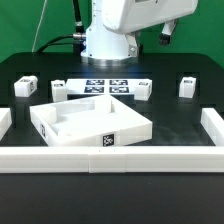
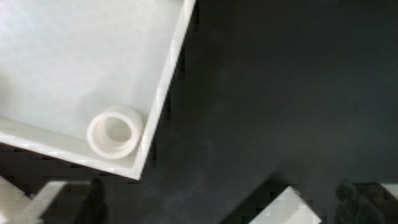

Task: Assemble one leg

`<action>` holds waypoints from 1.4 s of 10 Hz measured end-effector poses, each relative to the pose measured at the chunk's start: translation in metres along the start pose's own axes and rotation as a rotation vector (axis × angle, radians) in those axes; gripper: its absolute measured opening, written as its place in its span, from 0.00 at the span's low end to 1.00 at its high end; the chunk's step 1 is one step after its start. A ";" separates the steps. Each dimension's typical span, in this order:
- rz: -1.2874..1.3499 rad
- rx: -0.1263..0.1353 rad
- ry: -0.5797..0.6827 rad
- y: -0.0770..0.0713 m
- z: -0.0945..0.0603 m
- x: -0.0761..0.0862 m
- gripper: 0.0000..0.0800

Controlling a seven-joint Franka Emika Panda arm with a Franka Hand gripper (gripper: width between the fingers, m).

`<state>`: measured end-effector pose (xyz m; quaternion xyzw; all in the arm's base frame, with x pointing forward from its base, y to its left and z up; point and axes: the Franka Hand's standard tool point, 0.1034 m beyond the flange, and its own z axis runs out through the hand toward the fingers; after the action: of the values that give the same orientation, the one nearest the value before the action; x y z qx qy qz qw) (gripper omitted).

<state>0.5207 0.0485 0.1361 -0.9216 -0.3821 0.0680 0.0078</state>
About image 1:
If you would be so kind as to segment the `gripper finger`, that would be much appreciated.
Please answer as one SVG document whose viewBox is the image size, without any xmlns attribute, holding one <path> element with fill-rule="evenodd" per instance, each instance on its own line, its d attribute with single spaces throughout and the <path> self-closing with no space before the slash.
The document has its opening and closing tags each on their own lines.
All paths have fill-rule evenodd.
<svg viewBox="0 0 224 224">
<path fill-rule="evenodd" d="M 171 37 L 175 31 L 175 28 L 178 24 L 178 20 L 170 20 L 164 24 L 162 32 L 159 35 L 159 44 L 162 46 L 167 46 L 170 44 Z"/>
</svg>

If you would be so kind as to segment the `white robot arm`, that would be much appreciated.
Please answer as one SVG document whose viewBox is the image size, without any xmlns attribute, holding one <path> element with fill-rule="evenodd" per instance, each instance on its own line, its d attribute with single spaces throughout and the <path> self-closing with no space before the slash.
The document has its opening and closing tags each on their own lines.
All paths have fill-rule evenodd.
<svg viewBox="0 0 224 224">
<path fill-rule="evenodd" d="M 164 23 L 170 37 L 179 18 L 193 14 L 198 0 L 92 0 L 92 22 L 86 30 L 84 63 L 120 66 L 138 60 L 137 32 Z"/>
</svg>

